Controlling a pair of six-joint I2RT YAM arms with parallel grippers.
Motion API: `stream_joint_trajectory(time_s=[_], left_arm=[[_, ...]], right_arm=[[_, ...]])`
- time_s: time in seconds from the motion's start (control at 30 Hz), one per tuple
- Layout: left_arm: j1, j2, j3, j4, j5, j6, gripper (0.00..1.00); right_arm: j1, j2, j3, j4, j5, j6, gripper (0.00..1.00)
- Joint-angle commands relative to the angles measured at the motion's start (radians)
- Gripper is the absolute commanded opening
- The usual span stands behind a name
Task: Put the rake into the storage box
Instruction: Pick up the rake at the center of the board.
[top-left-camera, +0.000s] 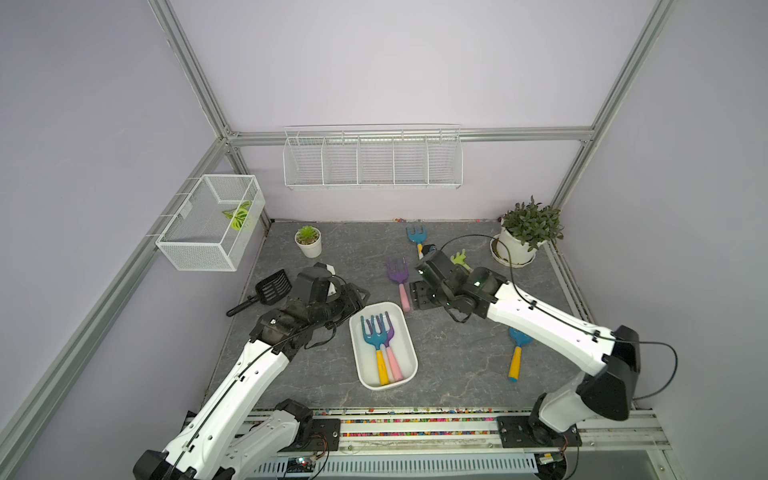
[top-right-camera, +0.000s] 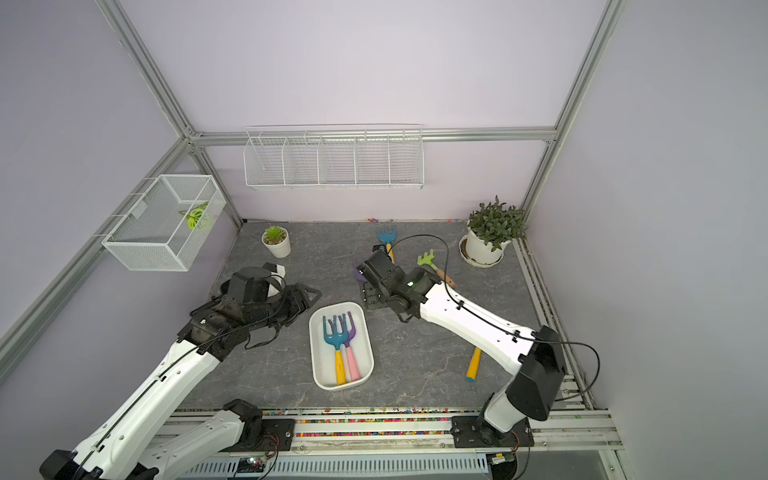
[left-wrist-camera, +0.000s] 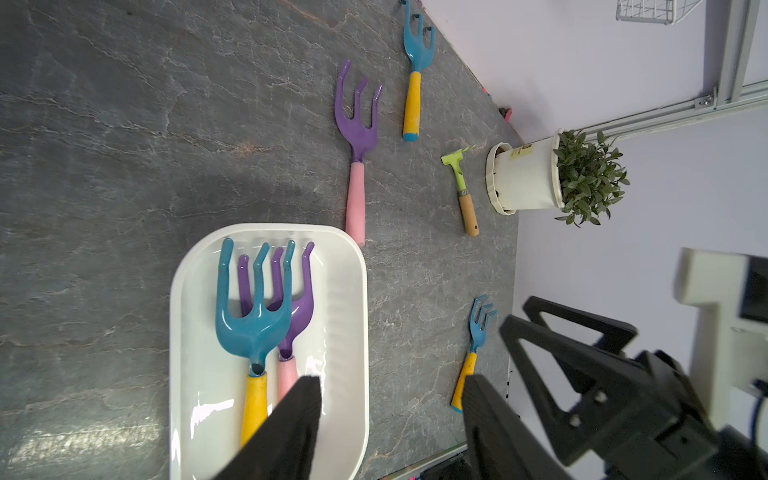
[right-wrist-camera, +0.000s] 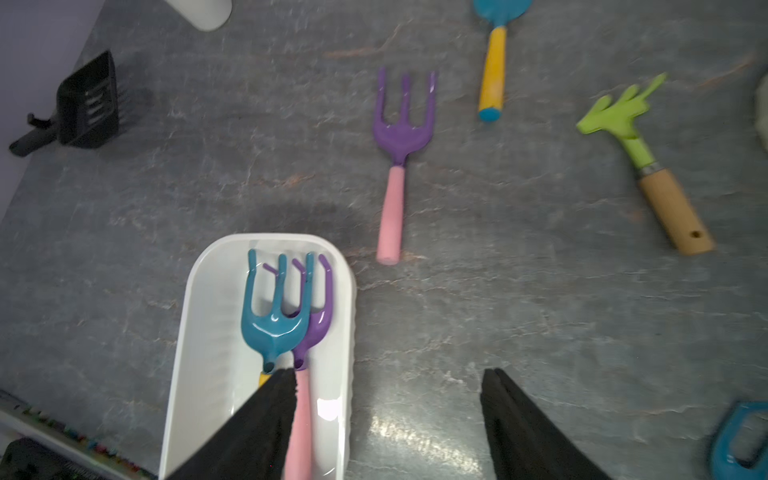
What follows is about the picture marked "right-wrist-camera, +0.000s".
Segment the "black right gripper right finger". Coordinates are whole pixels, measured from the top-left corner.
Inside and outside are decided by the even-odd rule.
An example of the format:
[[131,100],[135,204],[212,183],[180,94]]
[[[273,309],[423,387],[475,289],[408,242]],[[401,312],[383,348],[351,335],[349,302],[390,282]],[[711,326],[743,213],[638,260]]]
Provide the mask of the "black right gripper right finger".
[[606,479],[500,368],[484,371],[480,403],[498,479]]

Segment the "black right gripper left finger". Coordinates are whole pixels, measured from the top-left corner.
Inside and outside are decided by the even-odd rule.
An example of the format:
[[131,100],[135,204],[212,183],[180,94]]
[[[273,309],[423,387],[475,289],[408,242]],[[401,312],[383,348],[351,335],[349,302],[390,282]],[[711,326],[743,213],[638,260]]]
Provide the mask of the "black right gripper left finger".
[[270,379],[171,479],[279,479],[285,466],[297,406],[295,371]]

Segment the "purple rake pink handle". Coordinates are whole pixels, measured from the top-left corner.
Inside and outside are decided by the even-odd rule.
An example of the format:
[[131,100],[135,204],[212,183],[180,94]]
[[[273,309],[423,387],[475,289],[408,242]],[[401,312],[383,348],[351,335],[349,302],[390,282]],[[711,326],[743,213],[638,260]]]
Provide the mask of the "purple rake pink handle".
[[438,73],[436,71],[429,73],[425,121],[422,126],[414,127],[409,120],[410,76],[406,74],[402,78],[402,99],[398,122],[389,124],[384,120],[386,69],[381,68],[378,74],[373,136],[378,146],[391,154],[393,158],[383,202],[376,252],[377,261],[383,265],[396,265],[400,261],[405,207],[406,160],[409,154],[426,147],[432,138],[436,114],[437,79]]
[[[313,468],[313,427],[311,418],[310,368],[308,352],[325,338],[329,331],[334,311],[334,280],[332,268],[323,255],[319,255],[321,266],[325,270],[325,303],[319,312],[311,313],[310,323],[304,339],[291,350],[293,368],[296,375],[296,408],[288,451],[283,470],[283,479],[311,479]],[[305,267],[299,260],[292,260],[301,277]],[[264,268],[275,275],[274,267],[264,264]]]

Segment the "white storage tray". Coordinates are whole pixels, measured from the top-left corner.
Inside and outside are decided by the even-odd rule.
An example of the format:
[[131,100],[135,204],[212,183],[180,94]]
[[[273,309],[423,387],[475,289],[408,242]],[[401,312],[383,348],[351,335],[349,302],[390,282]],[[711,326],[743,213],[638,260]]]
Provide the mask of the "white storage tray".
[[194,263],[187,279],[168,402],[159,476],[191,457],[257,390],[261,355],[249,348],[240,321],[248,251],[278,265],[280,254],[315,259],[312,307],[325,303],[323,254],[333,272],[334,311],[328,334],[307,355],[310,368],[315,479],[342,479],[349,460],[357,285],[344,255],[331,242],[297,233],[222,237]]

